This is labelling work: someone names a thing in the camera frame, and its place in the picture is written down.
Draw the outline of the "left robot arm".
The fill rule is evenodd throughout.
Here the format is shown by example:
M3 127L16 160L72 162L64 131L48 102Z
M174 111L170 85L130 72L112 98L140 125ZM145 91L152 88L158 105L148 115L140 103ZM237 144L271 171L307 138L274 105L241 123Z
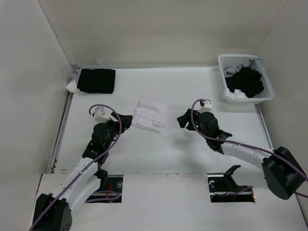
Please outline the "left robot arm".
M111 118L93 128L81 159L66 179L49 194L36 200L31 231L68 231L81 205L95 192L108 186L108 172L101 167L109 150L130 126L131 115L112 112Z

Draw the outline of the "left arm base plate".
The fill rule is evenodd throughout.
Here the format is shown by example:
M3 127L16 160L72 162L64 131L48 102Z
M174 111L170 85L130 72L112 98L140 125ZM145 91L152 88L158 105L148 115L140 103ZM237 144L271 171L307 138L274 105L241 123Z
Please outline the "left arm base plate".
M121 203L123 175L110 175L103 185L93 192L86 203Z

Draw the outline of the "folded grey tank top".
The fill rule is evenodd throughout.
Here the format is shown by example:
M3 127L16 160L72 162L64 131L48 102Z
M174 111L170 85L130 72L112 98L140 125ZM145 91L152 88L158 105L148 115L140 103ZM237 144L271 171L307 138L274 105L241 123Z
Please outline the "folded grey tank top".
M97 60L94 64L85 65L85 66L77 68L76 70L73 71L73 73L69 77L72 78L77 83L81 75L81 71L83 69L93 70L93 69L107 69L107 68L108 67L105 64Z

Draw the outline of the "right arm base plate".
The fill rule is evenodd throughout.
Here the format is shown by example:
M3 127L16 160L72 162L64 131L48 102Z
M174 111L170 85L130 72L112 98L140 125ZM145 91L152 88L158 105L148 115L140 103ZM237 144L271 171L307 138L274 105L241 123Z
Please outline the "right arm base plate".
M212 203L254 203L252 187L239 186L231 178L223 174L208 175L210 201Z

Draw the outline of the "crumpled white tank top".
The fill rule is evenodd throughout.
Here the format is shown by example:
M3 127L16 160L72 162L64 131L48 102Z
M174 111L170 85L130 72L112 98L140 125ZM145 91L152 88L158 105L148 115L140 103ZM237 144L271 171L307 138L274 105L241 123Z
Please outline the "crumpled white tank top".
M238 99L247 99L248 97L241 90L235 89L234 92L230 91L228 88L225 89L223 93L223 99L225 100L238 100Z

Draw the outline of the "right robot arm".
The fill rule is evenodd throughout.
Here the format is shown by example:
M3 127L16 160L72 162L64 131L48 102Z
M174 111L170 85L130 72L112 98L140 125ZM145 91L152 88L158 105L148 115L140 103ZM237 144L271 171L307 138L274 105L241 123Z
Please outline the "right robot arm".
M245 185L256 186L288 200L308 180L288 149L267 150L234 141L232 134L219 128L218 120L211 112L188 109L177 118L177 122L181 128L198 132L214 152L236 157L258 168L256 172L240 173L240 165L231 167L223 178L223 185L228 190Z

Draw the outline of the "crumpled black tank top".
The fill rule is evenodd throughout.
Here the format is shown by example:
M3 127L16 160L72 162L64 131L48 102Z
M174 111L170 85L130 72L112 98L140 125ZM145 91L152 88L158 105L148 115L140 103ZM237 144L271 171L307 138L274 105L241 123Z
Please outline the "crumpled black tank top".
M240 90L247 98L253 98L264 90L262 75L250 67L242 67L231 77L227 77L226 84L231 92Z

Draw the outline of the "folded black tank top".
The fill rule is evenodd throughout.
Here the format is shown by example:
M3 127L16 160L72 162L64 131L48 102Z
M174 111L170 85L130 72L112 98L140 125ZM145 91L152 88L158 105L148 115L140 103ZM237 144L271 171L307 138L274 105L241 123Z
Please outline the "folded black tank top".
M82 69L77 89L85 93L112 94L115 89L116 71L113 69Z

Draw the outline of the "light pink tank top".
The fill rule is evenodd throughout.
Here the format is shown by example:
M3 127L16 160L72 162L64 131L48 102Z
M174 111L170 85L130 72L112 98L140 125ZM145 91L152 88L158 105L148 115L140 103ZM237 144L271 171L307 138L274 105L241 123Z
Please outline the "light pink tank top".
M140 100L134 112L132 125L159 134L166 125L168 113L169 106L165 104Z

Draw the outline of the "left aluminium table rail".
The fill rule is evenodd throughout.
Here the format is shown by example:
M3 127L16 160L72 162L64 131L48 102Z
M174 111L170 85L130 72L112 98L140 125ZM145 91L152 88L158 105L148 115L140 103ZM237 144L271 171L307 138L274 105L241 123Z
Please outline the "left aluminium table rail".
M56 136L56 139L55 139L55 142L54 142L54 146L51 150L50 160L49 160L48 167L47 167L47 170L46 170L46 173L49 173L49 174L54 173L54 169L55 169L56 164L57 164L59 150L61 148L64 130L65 130L65 126L67 124L67 119L68 119L68 115L69 115L73 96L74 96L73 93L68 92L67 98L66 98L66 101L65 101L65 105L64 105L62 118L61 118L61 123L60 123L59 129L58 129L58 132L57 132L57 136Z

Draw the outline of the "crumpled grey tank top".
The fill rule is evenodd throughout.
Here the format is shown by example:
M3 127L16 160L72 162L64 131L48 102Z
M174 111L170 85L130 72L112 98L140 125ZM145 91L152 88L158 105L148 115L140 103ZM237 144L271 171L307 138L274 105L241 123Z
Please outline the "crumpled grey tank top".
M260 58L254 58L249 59L244 64L236 64L236 65L228 65L225 68L223 68L223 74L224 77L231 77L235 75L236 73L239 73L240 70L244 67L250 68L254 71L259 71L259 67L261 65L261 59Z

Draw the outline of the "folded white tank top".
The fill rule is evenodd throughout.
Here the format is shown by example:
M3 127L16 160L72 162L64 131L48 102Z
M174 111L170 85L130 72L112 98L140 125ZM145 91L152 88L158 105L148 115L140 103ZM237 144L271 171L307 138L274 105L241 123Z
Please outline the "folded white tank top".
M67 89L68 92L70 93L77 93L80 90L77 88L77 83L74 79L71 79L70 82L67 84L67 86L65 87Z

